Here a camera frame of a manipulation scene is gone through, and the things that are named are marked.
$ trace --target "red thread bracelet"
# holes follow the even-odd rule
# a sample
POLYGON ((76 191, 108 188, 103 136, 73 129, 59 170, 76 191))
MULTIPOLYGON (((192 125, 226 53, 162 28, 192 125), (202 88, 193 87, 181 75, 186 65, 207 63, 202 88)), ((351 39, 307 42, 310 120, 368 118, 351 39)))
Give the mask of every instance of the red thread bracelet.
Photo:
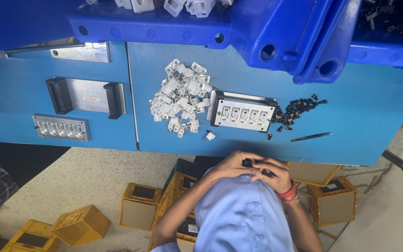
POLYGON ((293 179, 290 180, 292 187, 290 187, 290 190, 288 190, 288 192, 286 193, 278 193, 277 191, 275 191, 276 195, 279 198, 282 198, 283 200, 287 199, 287 198, 291 198, 294 197, 296 193, 296 186, 295 186, 295 181, 293 179))

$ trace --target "pile of white connectors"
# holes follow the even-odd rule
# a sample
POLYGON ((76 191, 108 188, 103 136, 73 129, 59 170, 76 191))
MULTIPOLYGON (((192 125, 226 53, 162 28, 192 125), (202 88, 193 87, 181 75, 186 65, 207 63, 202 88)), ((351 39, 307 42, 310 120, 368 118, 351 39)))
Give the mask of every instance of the pile of white connectors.
MULTIPOLYGON (((186 10, 197 18, 205 18, 209 16, 215 3, 223 5, 232 5, 234 0, 164 0, 164 9, 176 17, 184 6, 186 10)), ((97 0, 86 0, 89 4, 97 2, 97 0)), ((115 0, 118 7, 132 9, 135 13, 153 11, 159 6, 155 6, 153 0, 115 0)))
POLYGON ((206 69, 195 62, 187 68, 175 59, 165 67, 165 72, 167 79, 161 81, 161 89, 148 101, 154 121, 169 120, 167 130, 176 132, 180 138, 186 130, 197 133, 200 126, 197 113, 204 113, 204 107, 211 105, 209 93, 214 88, 209 84, 206 69))

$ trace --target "label sticker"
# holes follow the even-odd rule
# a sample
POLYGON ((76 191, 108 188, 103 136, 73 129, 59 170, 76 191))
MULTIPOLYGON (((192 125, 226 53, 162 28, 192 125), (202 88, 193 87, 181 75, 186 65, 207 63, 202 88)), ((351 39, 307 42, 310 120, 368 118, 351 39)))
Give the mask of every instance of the label sticker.
POLYGON ((83 96, 83 100, 100 102, 99 97, 93 97, 93 96, 83 96))
POLYGON ((189 224, 189 225, 187 225, 187 228, 189 229, 189 232, 191 232, 191 233, 198 233, 197 225, 189 224))
POLYGON ((334 188, 336 188, 337 186, 336 186, 335 184, 330 184, 330 185, 327 185, 326 187, 329 188, 329 189, 334 189, 334 188))

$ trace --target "black handle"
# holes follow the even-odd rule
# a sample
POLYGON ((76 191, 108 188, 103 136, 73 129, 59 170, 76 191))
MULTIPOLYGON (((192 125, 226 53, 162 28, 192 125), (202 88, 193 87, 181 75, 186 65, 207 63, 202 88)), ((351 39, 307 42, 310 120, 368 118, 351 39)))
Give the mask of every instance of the black handle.
POLYGON ((65 115, 74 109, 65 78, 48 79, 46 84, 56 114, 65 115))
POLYGON ((122 115, 122 103, 119 91, 119 83, 110 82, 103 86, 106 89, 106 98, 108 100, 109 119, 117 119, 122 115))

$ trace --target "metal rod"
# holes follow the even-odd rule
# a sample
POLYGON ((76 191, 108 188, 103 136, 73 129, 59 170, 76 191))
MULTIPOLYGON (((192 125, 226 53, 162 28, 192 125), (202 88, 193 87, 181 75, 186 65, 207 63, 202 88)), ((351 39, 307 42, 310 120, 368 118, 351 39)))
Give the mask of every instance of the metal rod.
POLYGON ((327 133, 321 133, 321 134, 316 134, 316 135, 309 135, 309 136, 305 136, 305 137, 292 139, 292 140, 290 140, 290 142, 311 139, 311 138, 316 138, 316 137, 325 136, 325 135, 332 135, 332 134, 333 134, 332 132, 327 132, 327 133))
POLYGON ((52 49, 84 47, 84 46, 85 46, 85 44, 28 46, 28 47, 18 47, 18 48, 4 50, 4 52, 7 54, 8 53, 26 53, 26 52, 41 51, 41 50, 52 50, 52 49))
POLYGON ((389 150, 385 150, 384 153, 382 153, 382 156, 403 171, 403 160, 400 159, 398 156, 391 153, 389 150))

